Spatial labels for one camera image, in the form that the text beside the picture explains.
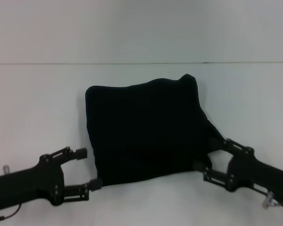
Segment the wire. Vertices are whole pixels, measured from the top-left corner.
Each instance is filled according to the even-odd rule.
[[[21,206],[22,206],[22,204],[19,204],[18,209],[14,213],[4,217],[4,219],[8,219],[8,218],[15,216],[19,212],[19,210],[21,209]]]

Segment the black fabric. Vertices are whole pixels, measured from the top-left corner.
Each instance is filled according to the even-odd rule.
[[[200,107],[197,83],[156,79],[86,91],[87,129],[104,186],[211,167],[209,138],[223,141]]]

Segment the black cloth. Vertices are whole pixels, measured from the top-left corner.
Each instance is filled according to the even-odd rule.
[[[87,129],[103,186],[211,167],[209,138],[223,141],[200,107],[197,83],[156,79],[86,91]]]

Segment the white wall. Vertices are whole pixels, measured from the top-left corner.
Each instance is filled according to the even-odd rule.
[[[63,167],[66,183],[94,178],[86,89],[186,73],[225,137],[283,169],[283,63],[91,65],[209,61],[283,61],[283,1],[0,1],[0,175],[4,164],[22,170],[69,145],[90,153]],[[229,155],[212,157],[226,169]],[[58,208],[29,202],[0,225],[283,225],[283,209],[264,210],[263,199],[187,172],[105,187]]]

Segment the white surface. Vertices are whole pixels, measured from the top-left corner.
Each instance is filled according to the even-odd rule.
[[[0,0],[0,63],[283,61],[283,0]]]
[[[0,65],[0,175],[35,165],[41,154],[67,145],[89,148],[88,161],[65,165],[67,184],[95,177],[85,128],[89,86],[128,86],[155,78],[195,76],[200,103],[219,131],[255,148],[258,159],[283,169],[283,64],[230,65]],[[225,169],[228,155],[213,155]],[[45,200],[23,205],[1,226],[274,226],[283,209],[261,208],[248,189],[229,193],[188,172],[109,186],[89,202],[55,208]]]

